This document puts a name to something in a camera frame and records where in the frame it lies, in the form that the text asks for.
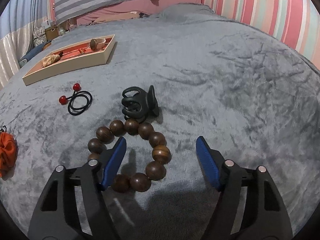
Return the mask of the orange fabric scrunchie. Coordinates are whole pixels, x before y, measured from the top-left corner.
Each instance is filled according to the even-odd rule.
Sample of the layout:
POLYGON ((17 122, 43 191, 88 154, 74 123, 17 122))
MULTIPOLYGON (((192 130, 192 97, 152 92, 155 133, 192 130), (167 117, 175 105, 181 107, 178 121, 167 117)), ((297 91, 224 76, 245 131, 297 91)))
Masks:
POLYGON ((17 145, 14 137, 6 132, 1 133, 0 139, 0 177, 4 177, 15 165, 17 145))

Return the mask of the black hair tie red beads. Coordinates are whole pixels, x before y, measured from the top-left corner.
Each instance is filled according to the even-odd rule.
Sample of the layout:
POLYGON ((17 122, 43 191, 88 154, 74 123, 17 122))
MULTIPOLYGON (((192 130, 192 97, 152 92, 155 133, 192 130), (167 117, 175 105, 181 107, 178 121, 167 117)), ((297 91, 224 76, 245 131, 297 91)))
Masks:
POLYGON ((72 116, 78 116, 86 111, 92 104, 93 96, 89 91, 82 90, 80 83, 73 85, 73 94, 69 97, 62 95, 59 97, 59 103, 61 105, 67 105, 67 111, 72 116), (76 106, 76 100, 82 100, 84 104, 82 106, 76 106))

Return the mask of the black hair claw clip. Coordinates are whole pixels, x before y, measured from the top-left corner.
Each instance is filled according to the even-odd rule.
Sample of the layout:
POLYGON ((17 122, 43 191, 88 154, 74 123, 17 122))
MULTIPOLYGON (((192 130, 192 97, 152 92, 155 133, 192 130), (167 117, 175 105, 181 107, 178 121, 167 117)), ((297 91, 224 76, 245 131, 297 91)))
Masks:
POLYGON ((122 96, 122 113, 125 120, 133 119, 142 123, 150 115, 159 116, 159 106, 153 85, 149 87, 148 92, 140 87, 129 87, 122 92, 122 96))

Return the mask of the cream fabric scrunchie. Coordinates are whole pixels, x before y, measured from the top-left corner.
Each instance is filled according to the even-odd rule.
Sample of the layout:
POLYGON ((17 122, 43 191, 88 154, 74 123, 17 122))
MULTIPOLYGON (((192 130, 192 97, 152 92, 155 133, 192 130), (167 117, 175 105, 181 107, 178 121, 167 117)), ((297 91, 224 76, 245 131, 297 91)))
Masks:
POLYGON ((49 65, 54 64, 57 61, 59 61, 59 59, 61 59, 59 54, 48 55, 48 56, 43 58, 42 66, 43 66, 43 68, 44 67, 48 67, 49 65))

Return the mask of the red tassel charm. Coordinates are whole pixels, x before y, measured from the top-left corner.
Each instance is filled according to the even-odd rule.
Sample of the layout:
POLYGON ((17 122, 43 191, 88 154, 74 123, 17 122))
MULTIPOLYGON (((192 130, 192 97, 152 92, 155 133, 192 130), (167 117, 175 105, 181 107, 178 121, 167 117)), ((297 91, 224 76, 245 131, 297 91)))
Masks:
POLYGON ((78 51, 79 51, 79 53, 80 54, 84 54, 85 52, 86 52, 86 48, 80 48, 80 49, 78 49, 78 51))

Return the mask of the grey plush bed blanket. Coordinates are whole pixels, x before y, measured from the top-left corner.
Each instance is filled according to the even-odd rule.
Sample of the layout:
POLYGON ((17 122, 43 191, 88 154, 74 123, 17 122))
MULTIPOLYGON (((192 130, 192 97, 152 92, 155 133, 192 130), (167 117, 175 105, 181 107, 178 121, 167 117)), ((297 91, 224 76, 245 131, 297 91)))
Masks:
POLYGON ((115 35, 107 64, 26 86, 22 77, 39 53, 1 90, 1 125, 17 141, 14 169, 1 180, 1 201, 27 232, 54 168, 87 161, 96 129, 122 119, 122 92, 153 85, 172 160, 167 175, 144 193, 104 192, 122 239, 200 239, 219 194, 196 156, 196 139, 247 168, 265 166, 297 233, 319 203, 319 71, 275 38, 207 6, 173 5, 157 15, 79 27, 53 41, 51 52, 115 35), (93 96, 72 116, 59 97, 73 85, 93 96))

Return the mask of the beige tray with brick lining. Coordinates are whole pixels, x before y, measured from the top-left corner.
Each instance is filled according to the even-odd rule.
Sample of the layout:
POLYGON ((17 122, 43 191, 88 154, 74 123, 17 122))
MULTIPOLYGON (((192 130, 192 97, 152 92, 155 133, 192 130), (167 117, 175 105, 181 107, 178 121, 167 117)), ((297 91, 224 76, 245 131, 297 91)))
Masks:
POLYGON ((59 54, 61 59, 59 59, 59 61, 56 63, 44 68, 42 66, 43 59, 41 59, 37 64, 35 64, 35 66, 33 66, 33 68, 31 68, 31 70, 29 70, 29 72, 22 77, 24 84, 28 86, 56 75, 72 72, 82 68, 106 64, 111 51, 114 48, 116 36, 107 35, 96 38, 106 39, 104 47, 96 51, 92 51, 90 49, 89 43, 91 39, 77 42, 52 51, 48 55, 59 54), (87 50, 84 54, 80 54, 78 51, 80 48, 86 48, 87 50))

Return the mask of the blue cloth on side table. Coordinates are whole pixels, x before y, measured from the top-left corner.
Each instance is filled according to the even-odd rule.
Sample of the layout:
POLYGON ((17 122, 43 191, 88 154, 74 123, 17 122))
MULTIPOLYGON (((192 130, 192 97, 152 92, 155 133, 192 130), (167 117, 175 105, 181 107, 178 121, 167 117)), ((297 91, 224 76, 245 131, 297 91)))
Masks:
POLYGON ((30 61, 33 57, 35 57, 37 54, 43 51, 45 46, 49 46, 49 45, 51 45, 51 41, 47 41, 42 44, 39 44, 38 46, 34 47, 29 52, 27 52, 22 58, 20 58, 19 62, 30 61))

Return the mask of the white satin curtain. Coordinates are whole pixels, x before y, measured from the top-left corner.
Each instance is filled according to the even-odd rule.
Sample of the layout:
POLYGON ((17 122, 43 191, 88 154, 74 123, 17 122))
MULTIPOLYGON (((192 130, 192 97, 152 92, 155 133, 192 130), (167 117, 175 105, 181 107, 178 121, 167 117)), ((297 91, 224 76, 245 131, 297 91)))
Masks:
POLYGON ((18 61, 33 45, 34 29, 40 28, 47 19, 44 16, 21 27, 17 25, 18 19, 13 22, 1 20, 1 89, 20 70, 18 61))

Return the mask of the patterned fabric bag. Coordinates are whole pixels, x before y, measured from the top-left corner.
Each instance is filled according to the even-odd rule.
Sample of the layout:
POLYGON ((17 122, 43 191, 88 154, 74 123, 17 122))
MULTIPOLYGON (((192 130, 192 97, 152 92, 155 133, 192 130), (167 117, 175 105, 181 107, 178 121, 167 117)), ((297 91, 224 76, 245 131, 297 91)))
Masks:
POLYGON ((33 44, 34 46, 38 46, 40 44, 46 43, 46 32, 43 28, 35 28, 33 31, 33 44))

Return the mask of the brown storage box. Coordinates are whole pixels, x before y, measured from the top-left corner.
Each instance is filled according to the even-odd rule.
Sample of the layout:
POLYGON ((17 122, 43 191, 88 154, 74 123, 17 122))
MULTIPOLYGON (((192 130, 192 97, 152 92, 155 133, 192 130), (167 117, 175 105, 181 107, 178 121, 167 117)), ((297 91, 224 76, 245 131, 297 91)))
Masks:
POLYGON ((55 26, 51 26, 51 27, 45 29, 45 35, 46 35, 46 39, 48 41, 51 41, 51 40, 59 37, 60 33, 59 33, 58 27, 55 25, 55 26))

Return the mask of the tan pillow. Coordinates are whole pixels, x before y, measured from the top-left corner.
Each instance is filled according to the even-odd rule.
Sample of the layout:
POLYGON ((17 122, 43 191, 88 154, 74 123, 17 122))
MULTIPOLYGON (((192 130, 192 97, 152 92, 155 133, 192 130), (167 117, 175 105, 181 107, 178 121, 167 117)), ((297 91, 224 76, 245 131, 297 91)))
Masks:
POLYGON ((132 11, 132 12, 124 12, 120 14, 104 15, 94 20, 93 23, 107 23, 112 21, 130 20, 134 18, 140 18, 140 13, 136 11, 132 11))

